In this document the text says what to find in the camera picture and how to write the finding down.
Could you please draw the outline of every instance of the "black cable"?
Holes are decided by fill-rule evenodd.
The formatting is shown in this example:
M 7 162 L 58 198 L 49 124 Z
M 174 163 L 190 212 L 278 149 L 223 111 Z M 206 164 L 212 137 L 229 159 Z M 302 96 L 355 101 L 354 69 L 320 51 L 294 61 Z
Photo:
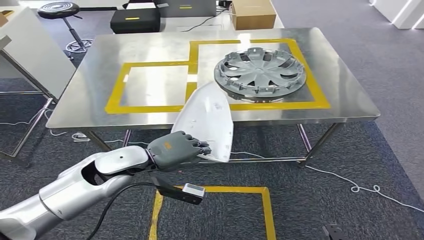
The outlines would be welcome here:
M 103 223 L 103 220 L 105 219 L 106 214 L 108 213 L 109 208 L 111 208 L 111 205 L 114 203 L 115 199 L 125 190 L 132 188 L 132 187 L 137 187 L 137 186 L 150 186 L 150 187 L 155 187 L 155 185 L 153 183 L 150 182 L 136 182 L 133 184 L 130 184 L 124 188 L 122 188 L 121 190 L 119 190 L 107 203 L 106 207 L 104 207 L 103 212 L 100 215 L 100 218 L 98 219 L 97 225 L 95 226 L 93 232 L 91 232 L 90 236 L 88 236 L 86 238 L 86 240 L 90 240 L 94 237 L 94 235 L 97 233 L 97 231 L 99 230 L 100 226 Z
M 204 20 L 204 21 L 203 21 L 202 23 L 200 23 L 199 25 L 193 26 L 193 27 L 191 27 L 189 30 L 181 31 L 181 33 L 183 33 L 183 32 L 189 32 L 189 31 L 191 31 L 191 30 L 193 30 L 193 29 L 195 29 L 195 28 L 197 28 L 197 27 L 200 27 L 200 26 L 202 26 L 204 23 L 206 23 L 208 20 L 218 17 L 218 15 L 222 14 L 222 13 L 223 13 L 223 12 L 225 12 L 225 11 L 226 11 L 226 9 L 224 9 L 224 10 L 222 10 L 222 11 L 219 11 L 217 15 L 215 15 L 215 16 L 211 16 L 211 17 L 209 17 L 208 19 Z

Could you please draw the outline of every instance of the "black stool seat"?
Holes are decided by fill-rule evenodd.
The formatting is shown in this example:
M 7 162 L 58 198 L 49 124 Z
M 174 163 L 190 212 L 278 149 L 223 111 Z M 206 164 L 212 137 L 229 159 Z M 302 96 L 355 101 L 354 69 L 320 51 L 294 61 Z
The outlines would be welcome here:
M 73 2 L 52 2 L 40 7 L 38 15 L 44 19 L 62 19 L 74 16 L 80 11 L 80 6 Z

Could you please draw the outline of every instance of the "bar stool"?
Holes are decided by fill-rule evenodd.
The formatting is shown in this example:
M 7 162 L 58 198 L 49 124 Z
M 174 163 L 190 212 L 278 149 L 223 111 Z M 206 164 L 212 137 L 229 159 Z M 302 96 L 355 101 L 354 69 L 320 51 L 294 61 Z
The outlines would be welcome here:
M 73 2 L 52 2 L 37 10 L 38 15 L 44 19 L 63 19 L 69 28 L 70 34 L 72 34 L 75 39 L 75 41 L 66 45 L 65 49 L 70 53 L 85 53 L 87 52 L 87 48 L 91 47 L 94 41 L 93 39 L 81 39 L 66 19 L 67 17 L 83 19 L 76 15 L 79 11 L 80 6 Z

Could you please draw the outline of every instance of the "white cable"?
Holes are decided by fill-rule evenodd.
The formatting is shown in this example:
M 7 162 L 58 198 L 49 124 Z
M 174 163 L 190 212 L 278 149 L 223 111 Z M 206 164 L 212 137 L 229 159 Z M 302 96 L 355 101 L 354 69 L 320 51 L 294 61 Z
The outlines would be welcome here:
M 53 109 L 47 108 L 47 110 L 44 112 L 44 117 L 45 117 L 45 119 L 47 119 L 47 121 L 49 120 L 49 117 L 47 116 L 47 113 L 48 112 L 51 112 L 51 111 L 53 111 Z M 67 134 L 67 133 L 68 133 L 67 131 L 64 131 L 64 132 L 55 134 L 55 133 L 53 133 L 53 130 L 50 129 L 50 134 L 52 136 L 55 136 L 55 137 L 60 136 L 60 135 L 64 135 L 64 134 Z
M 264 159 L 265 157 L 261 156 L 261 155 L 256 155 L 254 153 L 250 153 L 250 152 L 246 152 L 246 151 L 238 151 L 238 152 L 231 152 L 232 154 L 247 154 L 247 155 L 252 155 L 261 159 Z
M 40 110 L 38 110 L 37 111 L 37 113 L 29 120 L 29 122 L 25 122 L 25 121 L 20 121 L 20 122 L 17 122 L 17 123 L 8 123 L 8 122 L 0 122 L 0 125 L 12 125 L 12 126 L 16 126 L 16 125 L 18 125 L 18 124 L 26 124 L 26 125 L 29 125 L 36 117 L 37 117 L 37 115 L 42 111 L 42 110 L 44 110 L 44 109 L 47 109 L 45 112 L 44 112 L 44 116 L 45 116 L 45 118 L 47 119 L 47 120 L 49 120 L 49 117 L 47 116 L 47 112 L 51 112 L 51 111 L 53 111 L 52 109 L 48 109 L 48 108 L 42 108 L 42 109 L 40 109 Z M 50 134 L 52 135 L 52 136 L 55 136 L 55 137 L 57 137 L 57 136 L 60 136 L 60 135 L 64 135 L 64 134 L 67 134 L 68 132 L 67 131 L 65 131 L 65 132 L 62 132 L 62 133 L 57 133 L 57 134 L 55 134 L 55 133 L 53 133 L 52 132 L 52 130 L 50 129 Z M 90 139 L 87 137 L 87 136 L 85 136 L 83 133 L 80 133 L 80 132 L 77 132 L 77 133 L 74 133 L 74 134 L 72 134 L 72 139 L 74 140 L 74 142 L 89 142 L 90 141 Z M 117 140 L 112 140 L 112 141 L 105 141 L 105 143 L 116 143 L 116 142 L 124 142 L 123 140 L 121 140 L 121 139 L 117 139 Z M 138 142 L 129 142 L 129 144 L 144 144 L 144 145 L 148 145 L 148 143 L 146 143 L 146 142 L 143 142 L 143 141 L 138 141 Z M 258 157 L 258 158 L 261 158 L 261 159 L 264 159 L 265 157 L 263 157 L 263 156 L 261 156 L 261 155 L 257 155 L 257 154 L 254 154 L 254 153 L 250 153 L 250 152 L 247 152 L 247 151 L 238 151 L 238 152 L 231 152 L 232 154 L 247 154 L 247 155 L 251 155 L 251 156 L 255 156 L 255 157 Z M 352 181 L 352 180 L 350 180 L 350 179 L 348 179 L 348 178 L 345 178 L 345 177 L 342 177 L 342 176 L 340 176 L 340 175 L 338 175 L 338 174 L 336 174 L 336 173 L 334 173 L 334 172 L 330 172 L 330 171 L 324 171 L 324 170 L 320 170 L 320 169 L 317 169 L 317 168 L 314 168 L 314 167 L 311 167 L 311 166 L 308 166 L 308 165 L 306 165 L 305 167 L 307 167 L 308 169 L 312 169 L 312 170 L 315 170 L 315 171 L 317 171 L 317 172 L 320 172 L 320 173 L 324 173 L 324 174 L 331 174 L 331 175 L 334 175 L 334 176 L 336 176 L 336 177 L 338 177 L 338 178 L 340 178 L 340 179 L 343 179 L 343 180 L 345 180 L 345 181 L 348 181 L 349 183 L 351 183 L 351 184 L 353 184 L 354 186 L 353 187 L 351 187 L 350 188 L 350 190 L 353 192 L 353 193 L 359 193 L 360 192 L 360 190 L 362 189 L 362 190 L 365 190 L 365 191 L 368 191 L 368 192 L 372 192 L 372 193 L 378 193 L 379 195 L 381 195 L 381 196 L 383 196 L 383 197 L 385 197 L 386 199 L 389 199 L 389 200 L 391 200 L 391 201 L 393 201 L 393 202 L 395 202 L 395 203 L 397 203 L 397 204 L 399 204 L 399 205 L 402 205 L 402 206 L 404 206 L 404 207 L 408 207 L 408 208 L 411 208 L 411 209 L 415 209 L 415 210 L 418 210 L 418 211 L 420 211 L 420 212 L 422 212 L 422 213 L 424 213 L 424 210 L 422 210 L 422 209 L 419 209 L 419 208 L 417 208 L 417 207 L 414 207 L 414 206 L 411 206 L 411 205 L 408 205 L 408 204 L 404 204 L 404 203 L 402 203 L 402 202 L 400 202 L 400 201 L 398 201 L 398 200 L 396 200 L 396 199 L 394 199 L 394 198 L 391 198 L 391 197 L 389 197 L 389 196 L 387 196 L 387 195 L 384 195 L 383 193 L 381 193 L 380 192 L 380 186 L 378 186 L 378 185 L 374 185 L 374 186 L 372 186 L 372 188 L 373 188 L 373 190 L 371 190 L 371 189 L 368 189 L 368 188 L 365 188 L 365 187 L 361 187 L 361 186 L 359 186 L 358 184 L 356 184 L 356 182 L 354 182 L 354 181 Z
M 34 116 L 31 117 L 31 119 L 28 122 L 26 122 L 26 121 L 19 121 L 17 123 L 0 122 L 0 125 L 11 125 L 11 126 L 16 126 L 18 124 L 29 125 L 38 116 L 38 114 L 44 109 L 48 110 L 48 108 L 41 108 L 40 110 L 37 111 L 37 113 Z
M 263 156 L 260 156 L 260 155 L 257 155 L 257 154 L 253 154 L 253 153 L 250 153 L 250 152 L 245 152 L 245 151 L 243 151 L 243 152 L 232 152 L 232 154 L 233 154 L 233 153 L 234 153 L 234 154 L 243 153 L 243 154 L 248 154 L 248 155 L 252 155 L 252 156 L 255 156 L 255 157 L 259 157 L 259 158 L 262 158 L 262 159 L 264 159 L 264 158 L 265 158 L 265 157 L 263 157 Z M 359 186 L 356 182 L 354 182 L 354 181 L 352 181 L 352 180 L 350 180 L 350 179 L 348 179 L 348 178 L 342 177 L 342 176 L 340 176 L 340 175 L 338 175 L 338 174 L 336 174 L 336 173 L 334 173 L 334 172 L 320 170 L 320 169 L 318 169 L 318 168 L 314 168 L 314 167 L 311 167 L 311 166 L 308 166 L 308 165 L 306 165 L 305 167 L 307 167 L 308 169 L 315 170 L 315 171 L 320 172 L 320 173 L 324 173 L 324 174 L 331 174 L 331 175 L 334 175 L 334 176 L 336 176 L 336 177 L 338 177 L 338 178 L 340 178 L 340 179 L 343 179 L 343 180 L 345 180 L 345 181 L 348 181 L 349 183 L 351 183 L 351 184 L 353 184 L 353 185 L 354 185 L 353 187 L 351 187 L 351 188 L 350 188 L 350 190 L 351 190 L 353 193 L 359 193 L 359 191 L 360 191 L 361 189 L 362 189 L 362 190 L 365 190 L 365 191 L 368 191 L 368 192 L 372 192 L 372 193 L 378 193 L 379 195 L 381 195 L 381 196 L 385 197 L 386 199 L 392 200 L 393 202 L 395 202 L 395 203 L 397 203 L 397 204 L 399 204 L 399 205 L 402 205 L 402 206 L 404 206 L 404 207 L 408 207 L 408 208 L 411 208 L 411 209 L 415 209 L 415 210 L 418 210 L 418 211 L 420 211 L 420 212 L 424 213 L 424 210 L 422 210 L 422 209 L 419 209 L 419 208 L 417 208 L 417 207 L 414 207 L 414 206 L 411 206 L 411 205 L 408 205 L 408 204 L 404 204 L 404 203 L 402 203 L 402 202 L 400 202 L 400 201 L 398 201 L 398 200 L 396 200 L 396 199 L 394 199 L 394 198 L 391 198 L 391 197 L 389 197 L 389 196 L 387 196 L 387 195 L 384 195 L 383 193 L 381 193 L 381 192 L 380 192 L 380 186 L 378 186 L 378 185 L 374 185 L 374 186 L 372 186 L 373 190 L 371 190 L 371 189 L 368 189 L 368 188 L 365 188 L 365 187 L 361 187 L 361 186 Z

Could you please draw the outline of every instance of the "black box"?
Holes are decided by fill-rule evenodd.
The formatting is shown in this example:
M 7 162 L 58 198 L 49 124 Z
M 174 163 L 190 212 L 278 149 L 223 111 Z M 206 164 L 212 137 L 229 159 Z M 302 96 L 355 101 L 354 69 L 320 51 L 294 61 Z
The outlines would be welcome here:
M 161 14 L 157 8 L 116 10 L 110 28 L 115 34 L 157 33 L 161 29 Z

